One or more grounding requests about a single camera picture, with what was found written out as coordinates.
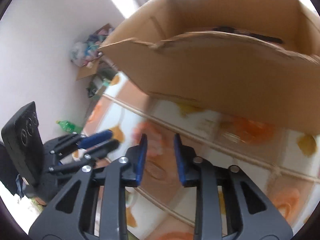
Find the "triangular cutout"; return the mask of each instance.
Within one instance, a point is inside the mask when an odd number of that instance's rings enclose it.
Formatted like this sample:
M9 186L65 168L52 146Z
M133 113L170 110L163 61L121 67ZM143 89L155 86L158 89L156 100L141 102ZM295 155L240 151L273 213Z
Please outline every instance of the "triangular cutout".
M266 205L262 202L262 200L245 182L241 182L241 188L244 193L244 198L247 203L248 211L250 214L256 214L267 209Z
M81 181L77 181L56 205L56 210L71 214L80 189Z

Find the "green plastic bottle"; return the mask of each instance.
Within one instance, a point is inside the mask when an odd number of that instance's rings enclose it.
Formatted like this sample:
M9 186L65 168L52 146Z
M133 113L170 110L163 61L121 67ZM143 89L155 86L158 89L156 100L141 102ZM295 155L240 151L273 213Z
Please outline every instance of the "green plastic bottle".
M64 121L56 121L56 124L60 125L60 127L62 128L62 130L64 130L67 133L81 133L82 131L82 127L76 126L74 123L69 122L67 120Z

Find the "black rectangular device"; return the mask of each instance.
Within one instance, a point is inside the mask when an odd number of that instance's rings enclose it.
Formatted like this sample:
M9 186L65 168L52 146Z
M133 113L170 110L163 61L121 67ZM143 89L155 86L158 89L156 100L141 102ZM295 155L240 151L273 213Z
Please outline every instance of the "black rectangular device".
M42 171L44 148L38 130L36 104L20 108L1 130L2 140L20 175L37 185Z

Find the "silver screw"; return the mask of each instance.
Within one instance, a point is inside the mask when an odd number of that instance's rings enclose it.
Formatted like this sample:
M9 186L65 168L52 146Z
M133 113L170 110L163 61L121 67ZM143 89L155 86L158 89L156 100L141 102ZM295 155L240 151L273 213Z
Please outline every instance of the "silver screw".
M83 171L83 172L89 172L89 171L91 171L91 166L89 166L89 165L83 166L83 167L82 167L82 171Z
M90 160L90 159L91 159L91 155L90 155L90 154L85 154L84 157L85 157L87 160Z
M197 157L193 158L193 162L199 164L199 163L203 162L203 159L201 157L197 156Z
M237 165L231 165L229 167L230 171L233 172L233 173L237 173L240 171L240 168L237 166Z
M120 163L127 163L129 160L128 160L128 158L127 157L120 157L119 158L119 162Z

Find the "small cardboard box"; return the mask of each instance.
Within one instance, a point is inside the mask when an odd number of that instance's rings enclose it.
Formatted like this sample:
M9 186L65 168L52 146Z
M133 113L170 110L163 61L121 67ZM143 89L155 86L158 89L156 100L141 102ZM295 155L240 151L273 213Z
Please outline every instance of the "small cardboard box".
M100 50L148 95L320 134L320 19L299 0L151 0Z

